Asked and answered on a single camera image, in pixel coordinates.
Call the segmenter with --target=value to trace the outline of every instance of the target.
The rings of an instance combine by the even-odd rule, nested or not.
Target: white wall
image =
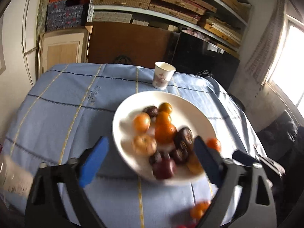
[[[0,75],[0,141],[16,110],[31,89],[21,49],[26,0],[12,0],[3,14],[2,42],[6,70]]]

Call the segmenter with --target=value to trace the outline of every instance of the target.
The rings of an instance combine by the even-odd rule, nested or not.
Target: red tomato
[[[206,145],[210,148],[217,150],[219,153],[222,150],[221,143],[219,142],[219,140],[217,138],[208,139]]]

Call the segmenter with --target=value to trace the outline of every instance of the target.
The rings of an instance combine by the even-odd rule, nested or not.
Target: window
[[[270,78],[271,85],[287,96],[304,117],[304,27],[288,21],[287,34],[279,60]]]

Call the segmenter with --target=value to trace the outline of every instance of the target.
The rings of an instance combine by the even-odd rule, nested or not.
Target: blue tablecloth
[[[110,151],[97,177],[85,187],[106,226],[167,228],[190,223],[194,202],[211,200],[216,187],[210,190],[206,177],[181,187],[140,180],[120,158],[112,139],[115,110],[137,91],[157,90],[153,74],[152,69],[115,64],[54,66],[26,96],[7,133],[4,153],[13,149],[13,160],[34,175],[42,161],[65,163],[91,148],[101,135],[108,136]],[[244,113],[214,79],[175,73],[164,91],[187,99],[208,117],[224,158],[231,158],[237,148],[254,156],[254,145],[266,155]],[[69,218],[78,223],[65,188],[60,191]],[[11,193],[6,198],[24,212],[25,198]],[[231,219],[238,198],[236,188],[223,223]]]

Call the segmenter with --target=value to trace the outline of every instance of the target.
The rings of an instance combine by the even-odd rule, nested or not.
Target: white paper cup
[[[176,68],[164,62],[156,62],[152,85],[160,90],[167,88]]]

